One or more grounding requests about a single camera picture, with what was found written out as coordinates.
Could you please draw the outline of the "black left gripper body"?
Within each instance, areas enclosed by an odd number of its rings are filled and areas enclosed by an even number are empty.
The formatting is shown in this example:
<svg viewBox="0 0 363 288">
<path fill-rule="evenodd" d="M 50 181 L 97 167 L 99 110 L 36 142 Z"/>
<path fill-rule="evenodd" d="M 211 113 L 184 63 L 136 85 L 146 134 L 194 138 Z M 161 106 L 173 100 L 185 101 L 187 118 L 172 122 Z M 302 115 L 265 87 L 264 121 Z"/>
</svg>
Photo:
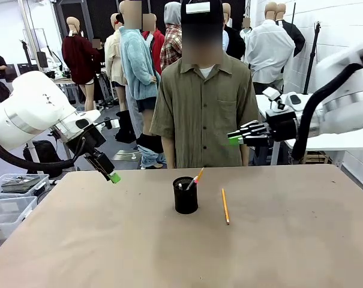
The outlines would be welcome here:
<svg viewBox="0 0 363 288">
<path fill-rule="evenodd" d="M 98 148 L 106 142 L 106 138 L 97 127 L 87 128 L 74 139 L 66 143 L 67 147 L 75 156 L 85 154 L 93 155 L 99 153 Z"/>
</svg>

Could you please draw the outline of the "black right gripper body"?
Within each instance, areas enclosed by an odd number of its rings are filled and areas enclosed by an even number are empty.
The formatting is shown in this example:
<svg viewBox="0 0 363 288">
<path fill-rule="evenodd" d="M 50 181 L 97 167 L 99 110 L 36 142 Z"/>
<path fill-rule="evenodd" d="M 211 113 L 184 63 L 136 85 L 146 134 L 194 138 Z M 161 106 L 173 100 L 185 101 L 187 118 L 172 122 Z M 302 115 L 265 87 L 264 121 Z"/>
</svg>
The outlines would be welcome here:
<svg viewBox="0 0 363 288">
<path fill-rule="evenodd" d="M 293 109 L 266 111 L 266 122 L 273 141 L 281 142 L 295 139 L 298 132 L 298 122 Z"/>
</svg>

